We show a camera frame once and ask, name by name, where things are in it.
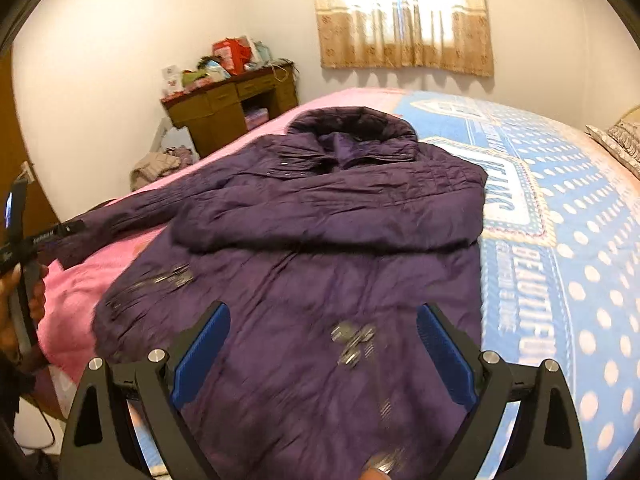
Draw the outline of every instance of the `bed sheet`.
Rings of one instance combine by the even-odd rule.
[[[414,126],[421,141],[485,168],[482,346],[510,362],[537,365],[553,357],[562,365],[589,478],[603,479],[640,427],[640,185],[586,134],[469,98],[351,89],[296,108],[150,187],[260,135],[282,133],[303,109],[338,105],[394,113]],[[93,307],[161,229],[111,244],[73,269],[52,266],[39,335],[45,354],[73,380],[92,357]],[[71,336],[64,341],[62,328]],[[493,476],[515,413],[515,405],[505,413],[481,478]]]

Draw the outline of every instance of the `black cable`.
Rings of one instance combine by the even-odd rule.
[[[49,421],[47,420],[47,417],[45,416],[44,412],[42,411],[42,408],[40,407],[40,404],[38,403],[38,401],[35,399],[35,397],[33,397],[33,396],[30,396],[30,397],[31,397],[31,400],[33,401],[33,403],[36,405],[36,408],[38,408],[40,410],[40,415],[42,415],[42,419],[44,420],[45,424],[47,425],[47,428],[49,428],[49,434],[51,435],[51,443],[47,444],[46,446],[38,446],[38,447],[22,446],[20,443],[18,443],[18,446],[20,446],[22,449],[26,449],[28,451],[42,451],[43,449],[47,449],[47,447],[51,447],[51,446],[55,445],[55,443],[56,443],[56,434],[53,432],[53,428],[49,424]]]

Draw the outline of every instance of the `window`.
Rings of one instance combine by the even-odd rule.
[[[316,0],[316,13],[324,67],[493,75],[484,0]]]

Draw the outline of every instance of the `patterned pillow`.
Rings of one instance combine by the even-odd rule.
[[[607,130],[609,137],[612,137],[625,151],[635,160],[640,162],[640,132],[635,123],[620,121],[615,126]]]
[[[613,137],[611,137],[607,132],[603,132],[601,129],[596,128],[596,126],[587,125],[587,133],[605,150],[607,150],[613,158],[615,158],[638,180],[640,180],[640,162],[636,158],[632,157],[629,152]],[[636,142],[640,148],[640,141],[636,140]]]

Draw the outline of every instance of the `purple jacket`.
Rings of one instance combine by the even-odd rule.
[[[61,257],[170,221],[98,304],[98,354],[142,359],[228,304],[229,338],[182,411],[223,479],[353,480],[380,453],[394,480],[416,479],[464,416],[416,307],[436,303],[479,342],[485,179],[393,116],[312,110],[285,136],[88,213]]]

